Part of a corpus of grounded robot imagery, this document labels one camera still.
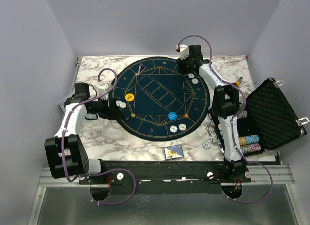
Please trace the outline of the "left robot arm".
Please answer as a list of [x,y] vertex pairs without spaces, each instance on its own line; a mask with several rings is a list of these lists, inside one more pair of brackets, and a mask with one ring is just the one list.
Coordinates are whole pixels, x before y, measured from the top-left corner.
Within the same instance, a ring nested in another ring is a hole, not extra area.
[[102,161],[90,159],[79,136],[81,126],[87,115],[96,115],[102,119],[120,120],[124,116],[117,106],[117,100],[102,95],[90,99],[89,84],[76,83],[74,92],[64,101],[65,115],[62,124],[53,138],[45,140],[44,147],[48,165],[53,178],[91,175],[97,184],[107,180],[107,171]]

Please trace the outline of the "white 5 poker chip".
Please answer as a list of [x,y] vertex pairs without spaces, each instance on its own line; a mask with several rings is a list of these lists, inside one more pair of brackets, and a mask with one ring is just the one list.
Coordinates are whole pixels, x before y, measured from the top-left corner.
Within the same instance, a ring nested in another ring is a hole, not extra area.
[[171,131],[172,133],[176,133],[176,132],[178,131],[178,127],[172,125],[172,126],[170,127],[170,131]]

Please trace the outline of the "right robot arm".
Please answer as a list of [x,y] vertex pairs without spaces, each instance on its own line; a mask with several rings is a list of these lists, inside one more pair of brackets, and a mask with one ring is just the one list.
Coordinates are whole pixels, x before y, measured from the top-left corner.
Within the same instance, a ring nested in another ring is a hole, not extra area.
[[224,141],[226,168],[223,169],[223,178],[228,182],[234,182],[246,171],[246,161],[241,152],[237,129],[239,95],[242,91],[236,84],[222,77],[212,67],[211,59],[203,58],[201,50],[200,45],[177,46],[176,51],[180,54],[177,59],[179,73],[196,73],[213,88],[212,114],[221,125]]

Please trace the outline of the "grey 1 poker chip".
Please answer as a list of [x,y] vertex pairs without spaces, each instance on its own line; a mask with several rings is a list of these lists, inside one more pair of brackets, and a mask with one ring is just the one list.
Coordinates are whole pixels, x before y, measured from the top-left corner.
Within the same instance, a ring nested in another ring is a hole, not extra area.
[[186,125],[185,124],[179,124],[178,127],[179,127],[180,131],[186,130]]

